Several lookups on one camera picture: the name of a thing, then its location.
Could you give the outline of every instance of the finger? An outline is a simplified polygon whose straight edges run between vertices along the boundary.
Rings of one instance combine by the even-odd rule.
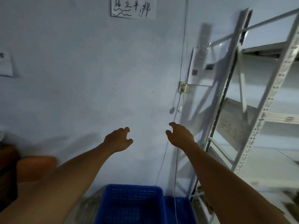
[[[129,139],[129,140],[127,140],[127,142],[128,142],[128,147],[129,147],[131,144],[133,144],[133,139]]]
[[[130,128],[126,127],[126,128],[124,128],[124,131],[125,131],[126,133],[129,133],[129,132],[130,132]]]
[[[172,134],[172,132],[169,130],[166,130],[165,133],[166,133],[167,137],[169,137]]]
[[[177,124],[175,122],[170,122],[169,125],[172,126],[172,128],[174,128]]]

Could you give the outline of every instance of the blue plastic basket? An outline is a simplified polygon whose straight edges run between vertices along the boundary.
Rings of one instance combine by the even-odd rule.
[[[107,185],[94,224],[167,224],[159,187]]]
[[[173,197],[164,197],[167,222],[176,224],[176,216],[178,224],[196,224],[190,200],[188,198],[176,198],[176,211]]]

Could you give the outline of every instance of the person's right hand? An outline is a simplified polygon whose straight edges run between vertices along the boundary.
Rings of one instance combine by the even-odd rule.
[[[169,125],[172,126],[173,132],[167,130],[165,133],[175,147],[182,149],[186,143],[194,142],[193,135],[184,126],[175,122],[171,122]]]

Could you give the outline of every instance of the person's right arm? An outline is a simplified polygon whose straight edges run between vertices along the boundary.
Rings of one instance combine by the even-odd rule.
[[[207,155],[185,127],[174,122],[169,125],[173,128],[173,133],[166,131],[170,143],[183,150],[189,158],[221,224],[289,223],[262,195]]]

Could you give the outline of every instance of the wall outlet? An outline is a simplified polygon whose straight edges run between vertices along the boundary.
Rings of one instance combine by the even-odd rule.
[[[180,82],[178,86],[178,92],[183,93],[184,89],[185,89],[185,93],[188,93],[189,85],[187,84],[187,82]]]

